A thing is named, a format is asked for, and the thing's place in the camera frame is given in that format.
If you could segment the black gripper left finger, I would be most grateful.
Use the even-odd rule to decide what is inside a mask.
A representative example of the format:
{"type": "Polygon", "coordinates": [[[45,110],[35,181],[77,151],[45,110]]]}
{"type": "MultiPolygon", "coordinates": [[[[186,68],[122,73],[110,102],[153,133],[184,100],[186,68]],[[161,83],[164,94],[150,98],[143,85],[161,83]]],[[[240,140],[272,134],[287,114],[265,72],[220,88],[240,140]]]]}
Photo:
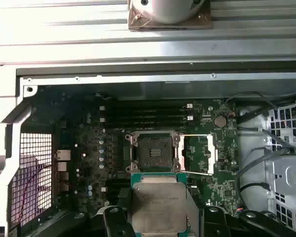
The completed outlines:
{"type": "Polygon", "coordinates": [[[32,231],[31,237],[134,237],[132,225],[119,206],[101,208],[94,217],[69,212],[54,217],[32,231]]]}

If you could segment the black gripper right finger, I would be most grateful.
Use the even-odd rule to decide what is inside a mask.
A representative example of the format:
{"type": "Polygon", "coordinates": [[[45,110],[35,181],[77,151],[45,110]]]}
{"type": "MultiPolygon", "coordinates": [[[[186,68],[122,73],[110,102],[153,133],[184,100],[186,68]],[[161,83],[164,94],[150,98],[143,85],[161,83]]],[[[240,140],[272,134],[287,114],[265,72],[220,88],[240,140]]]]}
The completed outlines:
{"type": "Polygon", "coordinates": [[[296,232],[257,211],[242,211],[237,218],[215,206],[200,215],[202,237],[296,237],[296,232]]]}

